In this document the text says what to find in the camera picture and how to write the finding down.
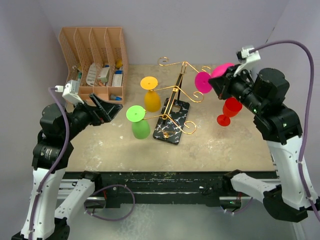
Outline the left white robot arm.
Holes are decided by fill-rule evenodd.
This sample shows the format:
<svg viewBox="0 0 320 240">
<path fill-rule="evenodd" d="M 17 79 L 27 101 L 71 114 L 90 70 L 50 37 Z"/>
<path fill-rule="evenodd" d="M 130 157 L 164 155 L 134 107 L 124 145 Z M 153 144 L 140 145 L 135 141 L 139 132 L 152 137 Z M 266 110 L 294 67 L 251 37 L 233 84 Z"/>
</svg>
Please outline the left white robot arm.
<svg viewBox="0 0 320 240">
<path fill-rule="evenodd" d="M 76 103 L 72 112 L 55 101 L 42 110 L 41 130 L 33 149 L 33 185 L 25 223 L 13 240 L 66 240 L 71 221 L 87 197 L 103 191 L 98 172 L 84 171 L 69 196 L 56 206 L 60 184 L 74 150 L 73 140 L 87 126 L 111 122 L 122 104 L 102 100 L 90 94 L 94 105 Z"/>
</svg>

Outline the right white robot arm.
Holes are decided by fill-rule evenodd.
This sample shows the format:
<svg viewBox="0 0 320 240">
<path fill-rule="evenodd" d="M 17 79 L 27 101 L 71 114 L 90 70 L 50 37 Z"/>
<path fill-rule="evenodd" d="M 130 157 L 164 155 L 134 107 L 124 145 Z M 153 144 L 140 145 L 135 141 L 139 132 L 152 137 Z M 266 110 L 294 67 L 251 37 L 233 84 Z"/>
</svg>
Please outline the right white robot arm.
<svg viewBox="0 0 320 240">
<path fill-rule="evenodd" d="M 279 184 L 268 184 L 240 170 L 223 176 L 222 190 L 228 196 L 244 193 L 260 201 L 276 220 L 298 223 L 308 211 L 319 210 L 320 198 L 307 177 L 302 153 L 303 130 L 298 114 L 284 104 L 290 87 L 285 75 L 263 68 L 252 79 L 244 70 L 236 74 L 230 66 L 208 80 L 221 100 L 237 100 L 251 113 L 253 122 L 266 141 Z"/>
</svg>

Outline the magenta plastic wine glass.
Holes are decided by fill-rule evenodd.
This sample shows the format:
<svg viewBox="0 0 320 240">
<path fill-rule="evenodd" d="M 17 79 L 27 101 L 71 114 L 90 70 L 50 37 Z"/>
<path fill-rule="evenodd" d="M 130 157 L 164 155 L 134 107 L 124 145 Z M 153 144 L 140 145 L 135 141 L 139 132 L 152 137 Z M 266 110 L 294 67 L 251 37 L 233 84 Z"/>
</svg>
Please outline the magenta plastic wine glass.
<svg viewBox="0 0 320 240">
<path fill-rule="evenodd" d="M 195 76 L 194 84 L 196 89 L 202 94 L 209 93 L 213 88 L 209 84 L 209 79 L 222 76 L 228 67 L 234 66 L 233 63 L 227 62 L 217 66 L 211 73 L 199 72 Z"/>
</svg>

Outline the red plastic wine glass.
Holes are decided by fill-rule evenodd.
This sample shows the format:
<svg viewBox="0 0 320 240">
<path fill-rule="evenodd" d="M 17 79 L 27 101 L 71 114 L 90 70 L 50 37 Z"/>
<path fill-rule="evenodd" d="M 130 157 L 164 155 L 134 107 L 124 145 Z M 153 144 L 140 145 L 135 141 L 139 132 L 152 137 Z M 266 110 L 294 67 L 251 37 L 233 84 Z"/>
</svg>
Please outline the red plastic wine glass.
<svg viewBox="0 0 320 240">
<path fill-rule="evenodd" d="M 235 117 L 243 108 L 243 105 L 234 97 L 228 98 L 223 105 L 222 114 L 217 117 L 217 123 L 222 127 L 227 127 L 231 123 L 231 118 Z"/>
</svg>

